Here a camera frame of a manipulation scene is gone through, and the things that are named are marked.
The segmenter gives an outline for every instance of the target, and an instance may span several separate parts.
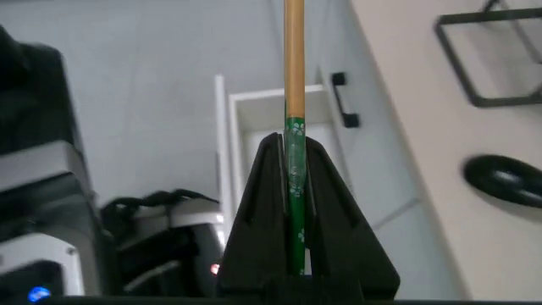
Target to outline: drawer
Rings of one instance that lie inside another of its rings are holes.
[[[285,90],[229,94],[226,81],[222,75],[215,77],[220,203],[227,228],[225,235],[229,236],[260,141],[270,133],[283,133]],[[337,141],[329,94],[322,85],[306,86],[305,93],[307,136],[325,147],[348,183],[350,179]]]

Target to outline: black computer mouse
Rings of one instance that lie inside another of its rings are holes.
[[[472,187],[530,207],[542,208],[542,171],[522,161],[497,155],[470,158],[463,177]]]

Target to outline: pencil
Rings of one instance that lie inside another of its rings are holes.
[[[305,273],[304,0],[285,0],[285,155],[290,207],[290,271]]]

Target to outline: metal rack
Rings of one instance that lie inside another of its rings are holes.
[[[496,6],[501,6],[502,10],[492,10]],[[510,9],[504,0],[489,0],[476,13],[465,14],[446,14],[441,15],[435,26],[434,31],[439,38],[440,44],[443,47],[446,57],[456,72],[457,78],[468,97],[469,102],[479,108],[501,107],[501,106],[517,106],[542,103],[542,81],[531,91],[522,96],[517,97],[483,97],[475,89],[469,75],[467,74],[462,61],[456,54],[454,47],[451,45],[448,35],[444,28],[446,25],[460,25],[483,23],[491,21],[510,21],[512,29],[519,36],[520,41],[525,47],[528,56],[535,64],[542,64],[542,54],[534,46],[530,38],[527,36],[523,28],[519,25],[520,19],[540,19],[542,18],[542,8],[522,8]]]

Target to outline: white floor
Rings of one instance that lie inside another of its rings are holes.
[[[63,53],[104,204],[174,188],[218,196],[213,76],[233,92],[281,87],[270,11],[254,0],[20,0],[0,3],[0,25]]]

